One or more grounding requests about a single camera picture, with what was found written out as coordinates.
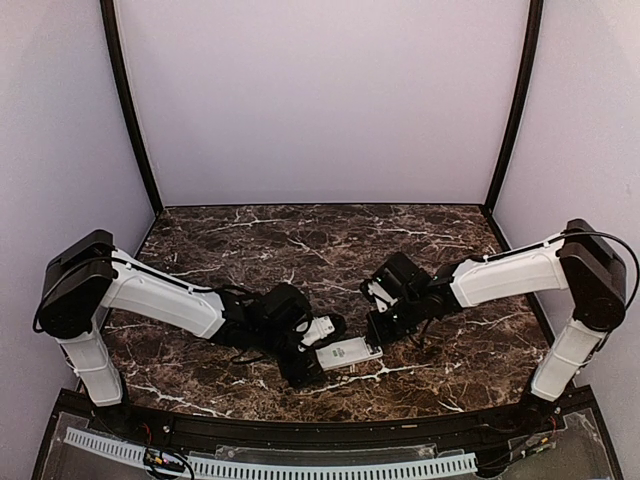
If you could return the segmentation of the white remote control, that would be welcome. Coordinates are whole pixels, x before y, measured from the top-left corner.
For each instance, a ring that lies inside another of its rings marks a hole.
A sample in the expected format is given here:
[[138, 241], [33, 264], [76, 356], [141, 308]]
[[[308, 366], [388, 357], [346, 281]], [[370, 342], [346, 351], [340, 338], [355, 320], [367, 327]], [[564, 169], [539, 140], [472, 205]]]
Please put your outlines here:
[[382, 348], [370, 345], [364, 337], [334, 342], [317, 349], [315, 353], [324, 371], [349, 367], [383, 356]]

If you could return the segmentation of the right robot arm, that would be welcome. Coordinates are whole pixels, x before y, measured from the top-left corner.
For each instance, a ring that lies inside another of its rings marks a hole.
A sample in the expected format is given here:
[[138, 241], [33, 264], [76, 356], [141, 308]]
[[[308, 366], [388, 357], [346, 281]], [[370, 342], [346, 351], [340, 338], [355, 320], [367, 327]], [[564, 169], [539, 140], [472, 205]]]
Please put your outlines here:
[[581, 218], [542, 241], [495, 255], [470, 256], [428, 274], [404, 253], [389, 256], [360, 290], [374, 305], [367, 339], [375, 346], [416, 332], [419, 324], [504, 298], [567, 291], [573, 310], [533, 373], [528, 396], [510, 413], [521, 434], [549, 416], [574, 376], [625, 320], [639, 287], [627, 284], [627, 267], [615, 246], [622, 239]]

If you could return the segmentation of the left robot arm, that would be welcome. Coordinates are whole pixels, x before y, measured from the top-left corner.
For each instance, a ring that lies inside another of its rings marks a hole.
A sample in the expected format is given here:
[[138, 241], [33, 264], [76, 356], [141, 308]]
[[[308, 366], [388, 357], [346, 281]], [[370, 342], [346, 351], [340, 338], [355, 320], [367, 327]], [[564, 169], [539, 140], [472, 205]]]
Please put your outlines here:
[[240, 287], [205, 288], [152, 269], [116, 248], [96, 230], [49, 262], [33, 329], [55, 338], [101, 417], [120, 436], [141, 427], [140, 412], [124, 398], [124, 383], [97, 325], [101, 309], [120, 309], [181, 328], [217, 345], [257, 350], [276, 358], [292, 386], [321, 374], [315, 354], [336, 328], [316, 317], [289, 284], [266, 294]]

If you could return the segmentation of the black front rail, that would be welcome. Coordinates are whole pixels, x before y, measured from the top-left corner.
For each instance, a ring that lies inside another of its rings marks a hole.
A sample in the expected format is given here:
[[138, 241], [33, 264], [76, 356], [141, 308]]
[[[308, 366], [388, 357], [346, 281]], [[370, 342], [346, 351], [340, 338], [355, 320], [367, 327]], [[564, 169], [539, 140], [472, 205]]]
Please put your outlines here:
[[117, 425], [105, 426], [135, 440], [189, 450], [215, 451], [223, 446], [258, 449], [385, 448], [435, 444], [469, 449], [502, 445], [519, 435], [498, 422], [507, 407], [414, 419], [367, 422], [269, 422], [229, 420], [170, 413], [131, 406]]

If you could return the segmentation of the right black frame post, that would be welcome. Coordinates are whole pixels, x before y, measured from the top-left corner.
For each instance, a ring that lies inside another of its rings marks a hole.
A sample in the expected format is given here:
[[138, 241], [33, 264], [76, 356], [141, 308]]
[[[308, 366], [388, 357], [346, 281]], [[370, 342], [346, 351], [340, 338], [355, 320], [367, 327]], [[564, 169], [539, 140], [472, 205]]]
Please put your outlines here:
[[493, 216], [514, 151], [533, 73], [542, 25], [543, 9], [543, 0], [531, 0], [529, 2], [525, 35], [513, 98], [496, 165], [483, 204], [486, 217]]

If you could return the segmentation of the black frame post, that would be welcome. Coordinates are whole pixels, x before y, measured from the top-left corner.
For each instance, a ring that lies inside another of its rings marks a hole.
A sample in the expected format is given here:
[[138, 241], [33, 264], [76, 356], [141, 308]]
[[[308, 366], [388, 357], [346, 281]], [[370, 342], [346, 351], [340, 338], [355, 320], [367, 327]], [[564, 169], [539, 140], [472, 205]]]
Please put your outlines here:
[[152, 172], [129, 84], [118, 20], [116, 18], [116, 3], [113, 0], [100, 0], [99, 4], [112, 75], [127, 134], [147, 199], [154, 215], [158, 216], [163, 212], [164, 205]]
[[513, 98], [496, 165], [483, 204], [486, 217], [493, 216], [514, 151], [533, 73], [542, 25], [543, 9], [543, 0], [531, 0], [529, 2], [525, 35]]

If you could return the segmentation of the left black frame post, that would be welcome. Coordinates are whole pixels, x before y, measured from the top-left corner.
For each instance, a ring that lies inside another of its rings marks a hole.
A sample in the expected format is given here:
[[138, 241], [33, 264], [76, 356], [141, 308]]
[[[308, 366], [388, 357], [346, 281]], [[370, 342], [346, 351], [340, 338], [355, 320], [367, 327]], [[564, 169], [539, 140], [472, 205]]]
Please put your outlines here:
[[116, 18], [116, 3], [113, 0], [100, 0], [99, 4], [112, 75], [127, 134], [147, 199], [154, 215], [158, 216], [163, 212], [164, 205], [152, 172], [129, 84], [118, 20]]

